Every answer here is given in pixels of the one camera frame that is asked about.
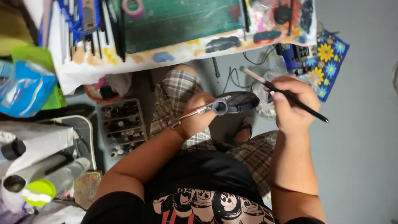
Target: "green cutting mat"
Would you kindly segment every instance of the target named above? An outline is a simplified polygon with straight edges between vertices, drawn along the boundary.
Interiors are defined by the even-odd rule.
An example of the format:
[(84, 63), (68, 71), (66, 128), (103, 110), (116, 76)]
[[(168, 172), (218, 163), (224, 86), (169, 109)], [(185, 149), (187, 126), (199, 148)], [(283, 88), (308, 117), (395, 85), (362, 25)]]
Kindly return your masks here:
[[(120, 18), (120, 0), (110, 0)], [(164, 47), (242, 28), (239, 0), (142, 0), (145, 17), (125, 14), (126, 53)], [(134, 3), (129, 9), (137, 10)]]

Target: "knee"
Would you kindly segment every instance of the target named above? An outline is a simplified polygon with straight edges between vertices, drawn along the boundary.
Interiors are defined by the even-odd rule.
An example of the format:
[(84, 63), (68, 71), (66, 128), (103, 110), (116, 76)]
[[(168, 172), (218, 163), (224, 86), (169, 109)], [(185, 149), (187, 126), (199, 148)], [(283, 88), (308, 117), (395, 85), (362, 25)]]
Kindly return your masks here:
[(182, 71), (187, 71), (187, 72), (192, 73), (192, 74), (195, 75), (196, 77), (199, 77), (199, 75), (198, 75), (198, 73), (195, 71), (195, 69), (192, 68), (192, 67), (189, 66), (189, 65), (186, 65), (186, 64), (179, 64), (179, 65), (176, 65), (176, 66), (172, 67), (171, 70), (182, 70)]

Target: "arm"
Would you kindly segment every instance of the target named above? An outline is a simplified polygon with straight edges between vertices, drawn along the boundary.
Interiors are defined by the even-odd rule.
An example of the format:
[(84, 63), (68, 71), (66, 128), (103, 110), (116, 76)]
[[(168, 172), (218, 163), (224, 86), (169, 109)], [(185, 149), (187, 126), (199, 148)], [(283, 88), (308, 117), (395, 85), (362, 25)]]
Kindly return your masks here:
[[(275, 87), (296, 94), (303, 103), (319, 110), (319, 100), (307, 84), (280, 77), (275, 80)], [(271, 159), (273, 213), (281, 223), (299, 217), (326, 222), (310, 153), (308, 129), (314, 117), (292, 107), (280, 93), (274, 95), (274, 100), (280, 132)]]
[[(214, 101), (205, 92), (195, 94), (188, 102), (184, 114)], [(188, 136), (203, 131), (216, 115), (213, 112), (197, 114), (182, 121), (181, 126)], [(152, 177), (173, 157), (186, 139), (167, 127), (158, 135), (134, 149), (117, 162), (100, 182), (95, 200), (115, 191), (127, 191), (144, 200), (143, 184)]]

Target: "plastic organizer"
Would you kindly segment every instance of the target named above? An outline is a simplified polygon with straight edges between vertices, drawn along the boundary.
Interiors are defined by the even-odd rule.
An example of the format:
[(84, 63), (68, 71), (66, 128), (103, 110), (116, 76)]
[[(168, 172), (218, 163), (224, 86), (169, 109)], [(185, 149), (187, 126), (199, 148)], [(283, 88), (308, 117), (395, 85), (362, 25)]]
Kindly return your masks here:
[(96, 108), (109, 161), (120, 160), (148, 140), (138, 99), (97, 104)]

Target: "foot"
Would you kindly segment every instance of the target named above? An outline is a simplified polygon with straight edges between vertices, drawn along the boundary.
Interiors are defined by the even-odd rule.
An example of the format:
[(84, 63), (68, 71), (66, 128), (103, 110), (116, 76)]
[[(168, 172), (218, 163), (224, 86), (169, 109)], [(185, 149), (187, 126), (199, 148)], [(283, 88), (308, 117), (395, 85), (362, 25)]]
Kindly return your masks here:
[(247, 121), (246, 117), (238, 128), (238, 132), (234, 137), (234, 142), (236, 145), (242, 145), (243, 143), (250, 140), (251, 137), (252, 137), (252, 126), (250, 122)]

